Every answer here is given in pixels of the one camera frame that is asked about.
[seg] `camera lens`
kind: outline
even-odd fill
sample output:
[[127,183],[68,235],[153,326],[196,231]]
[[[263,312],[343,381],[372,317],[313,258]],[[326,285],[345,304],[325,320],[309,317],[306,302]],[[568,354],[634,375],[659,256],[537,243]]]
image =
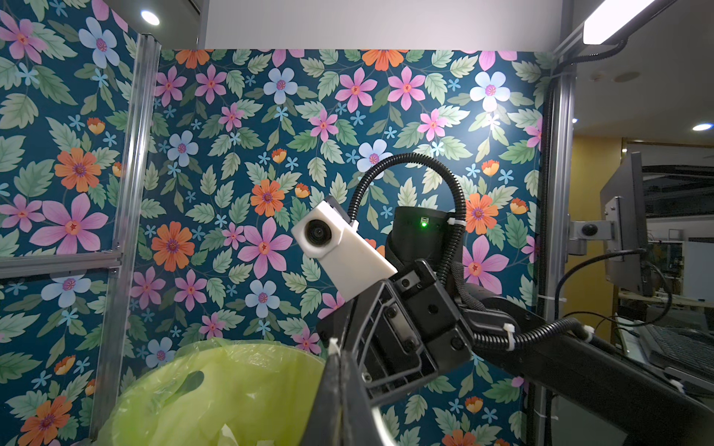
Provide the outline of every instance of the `camera lens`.
[[307,225],[308,242],[315,246],[322,246],[332,239],[330,227],[322,220],[310,220]]

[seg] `orange flower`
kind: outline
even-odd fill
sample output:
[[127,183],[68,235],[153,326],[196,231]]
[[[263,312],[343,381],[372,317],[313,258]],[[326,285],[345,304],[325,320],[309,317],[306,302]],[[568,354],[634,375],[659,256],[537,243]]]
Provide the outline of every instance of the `orange flower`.
[[362,60],[367,66],[371,66],[376,62],[374,69],[377,71],[387,71],[389,64],[398,66],[404,62],[404,56],[399,53],[406,53],[407,51],[405,49],[371,49],[362,55]]
[[481,165],[481,171],[488,176],[494,176],[498,173],[498,168],[500,167],[501,164],[498,161],[489,160]]
[[457,429],[451,435],[444,435],[441,442],[446,446],[475,446],[476,437],[471,432],[464,435],[461,429]]
[[493,199],[487,195],[481,197],[478,193],[472,193],[466,201],[466,231],[472,233],[476,230],[478,235],[486,233],[486,229],[493,229],[496,226],[495,216],[498,209],[492,206]]
[[213,51],[212,49],[184,49],[176,54],[176,61],[180,64],[186,63],[186,68],[194,69],[198,64],[206,65],[206,62],[211,58],[208,53]]
[[280,183],[277,181],[262,180],[260,184],[253,186],[253,196],[251,205],[256,207],[259,216],[272,217],[276,211],[283,208],[285,192],[280,190]]
[[54,173],[59,177],[66,177],[62,185],[68,189],[77,187],[77,192],[87,192],[89,188],[99,186],[101,169],[96,165],[96,157],[80,148],[73,147],[71,155],[65,151],[57,156],[61,164],[54,165]]
[[483,408],[483,400],[479,397],[466,398],[466,410],[471,413],[477,413]]
[[87,127],[89,128],[89,131],[94,133],[95,135],[99,135],[106,128],[104,123],[101,122],[99,118],[87,119]]
[[526,205],[526,202],[520,198],[514,198],[513,201],[511,201],[511,212],[515,213],[517,216],[523,215],[528,212],[528,206]]
[[75,359],[76,359],[75,356],[72,355],[72,356],[68,356],[67,358],[64,358],[63,360],[61,360],[60,362],[58,362],[58,363],[54,366],[54,372],[55,372],[55,374],[57,374],[57,375],[64,375],[64,374],[66,374],[66,373],[69,371],[69,369],[71,369],[72,366],[74,365],[74,360],[75,360]]
[[87,383],[87,387],[84,388],[84,393],[86,393],[86,395],[87,395],[88,397],[91,397],[92,395],[94,395],[94,388],[95,388],[95,387],[96,387],[96,379],[95,379],[95,380],[92,380],[92,381],[89,381],[89,382]]
[[178,221],[172,221],[167,228],[166,225],[161,225],[156,231],[158,237],[151,240],[151,249],[158,251],[154,254],[154,260],[157,265],[164,265],[167,271],[175,271],[176,265],[179,268],[185,268],[188,265],[187,255],[193,255],[195,245],[189,242],[191,239],[191,231],[188,228],[181,229],[181,224]]
[[295,195],[298,198],[307,198],[310,196],[310,189],[308,188],[308,186],[305,186],[304,184],[300,183],[295,186]]
[[282,163],[285,161],[285,157],[288,155],[288,152],[284,148],[279,148],[276,151],[273,151],[273,161],[275,161],[277,164]]
[[44,441],[48,445],[57,436],[57,430],[66,426],[69,421],[69,410],[72,403],[67,397],[57,397],[52,406],[49,401],[43,402],[37,408],[37,416],[27,419],[20,432],[27,432],[20,437],[20,446],[40,446]]

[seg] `small blue flower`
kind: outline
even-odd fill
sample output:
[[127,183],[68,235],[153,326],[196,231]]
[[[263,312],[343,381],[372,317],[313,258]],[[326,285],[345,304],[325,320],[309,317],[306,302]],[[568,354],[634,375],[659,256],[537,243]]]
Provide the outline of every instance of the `small blue flower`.
[[170,164],[169,165],[169,175],[176,178],[176,175],[178,173],[181,173],[181,169],[178,166],[179,166],[179,163]]
[[355,148],[352,149],[352,153],[346,153],[345,156],[347,157],[347,162],[352,164],[356,164],[357,160],[361,158]]
[[461,86],[458,84],[458,79],[449,79],[446,88],[451,88],[452,91],[456,91],[456,89],[461,88]]
[[288,163],[285,165],[285,167],[290,169],[290,172],[292,172],[294,168],[298,167],[298,157],[297,156],[295,158],[288,157]]
[[481,173],[481,169],[477,169],[477,168],[476,168],[476,163],[473,163],[473,164],[471,164],[471,167],[467,167],[467,168],[466,168],[466,172],[468,172],[468,173],[466,174],[466,176],[473,176],[474,178],[476,178],[476,177],[478,176],[478,175],[476,175],[476,174],[477,174],[477,173]]
[[148,351],[146,351],[146,346],[142,345],[141,348],[136,349],[136,356],[140,357],[141,359],[146,358],[146,356],[149,354]]
[[89,356],[84,358],[84,361],[79,361],[77,364],[74,365],[74,372],[75,373],[84,373],[84,369],[89,367]]
[[491,424],[494,420],[498,419],[498,417],[496,417],[496,409],[489,410],[488,407],[484,407],[481,419],[488,420],[488,424]]
[[45,372],[44,370],[42,370],[42,371],[40,372],[40,376],[39,376],[39,377],[36,377],[36,378],[33,379],[32,381],[30,381],[32,384],[35,384],[35,387],[33,387],[33,389],[36,389],[36,388],[38,388],[38,387],[40,387],[40,386],[42,386],[42,387],[46,386],[46,385],[47,385],[47,380],[50,379],[51,377],[52,377],[52,375],[47,375],[47,372]]
[[17,282],[8,282],[6,293],[17,295],[20,291],[25,291],[27,286],[23,285],[23,283],[25,283],[25,279],[19,279]]
[[62,310],[62,313],[61,313],[62,319],[59,320],[59,322],[57,323],[57,326],[59,327],[62,324],[67,324],[67,326],[69,327],[70,324],[72,324],[73,319],[79,319],[79,315],[76,313],[77,313],[76,308],[73,308],[71,313],[67,310]]
[[73,118],[71,116],[67,116],[70,120],[70,127],[75,127],[77,131],[80,131],[82,127],[85,126],[85,124],[81,121],[82,117],[80,115],[75,115]]
[[501,169],[501,176],[498,177],[499,181],[503,181],[503,184],[508,184],[509,180],[513,180],[513,176],[511,175],[513,171],[504,171]]
[[276,109],[274,118],[280,118],[280,122],[283,122],[283,119],[287,118],[287,117],[288,117],[288,107],[283,107],[283,108],[278,107]]
[[448,405],[451,406],[449,412],[461,413],[461,409],[463,409],[463,406],[458,403],[458,398],[456,398],[454,401],[449,401]]
[[107,146],[112,147],[114,144],[116,144],[116,135],[112,135],[108,131],[104,132],[104,134],[106,135],[106,138],[102,141],[104,141]]
[[226,221],[226,216],[216,216],[216,225],[223,229],[223,225],[227,225],[228,221]]
[[191,238],[195,238],[195,239],[198,240],[199,242],[201,241],[201,239],[202,239],[203,237],[206,236],[206,233],[204,233],[204,232],[201,230],[201,225],[198,225],[198,228],[197,228],[197,229],[191,229],[191,232],[193,233],[193,237],[191,237]]
[[173,118],[174,114],[176,112],[176,109],[169,104],[169,107],[164,110],[164,114],[166,115],[167,118]]
[[153,322],[154,321],[154,316],[156,316],[156,313],[153,313],[150,309],[146,309],[145,312],[141,314],[141,317],[144,318],[144,322]]
[[367,115],[363,115],[362,113],[359,112],[359,110],[357,110],[357,111],[355,112],[355,116],[352,116],[350,119],[352,120],[352,124],[353,124],[353,125],[355,125],[355,126],[360,125],[360,126],[361,126],[362,124],[364,124],[364,118],[365,118],[366,116],[367,116]]

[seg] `computer monitor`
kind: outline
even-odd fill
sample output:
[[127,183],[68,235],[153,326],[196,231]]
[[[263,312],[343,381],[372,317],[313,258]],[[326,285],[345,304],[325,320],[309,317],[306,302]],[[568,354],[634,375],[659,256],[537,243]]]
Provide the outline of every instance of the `computer monitor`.
[[[600,191],[603,219],[614,222],[613,240],[605,251],[647,249],[647,218],[639,152],[623,158],[618,170]],[[612,284],[639,295],[653,294],[651,271],[643,261],[646,255],[624,255],[605,261],[606,278]]]

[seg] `white panel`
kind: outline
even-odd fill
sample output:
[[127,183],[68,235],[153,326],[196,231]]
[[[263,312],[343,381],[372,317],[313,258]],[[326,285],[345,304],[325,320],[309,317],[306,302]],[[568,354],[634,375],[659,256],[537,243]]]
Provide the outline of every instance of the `white panel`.
[[562,0],[210,0],[204,48],[552,51]]

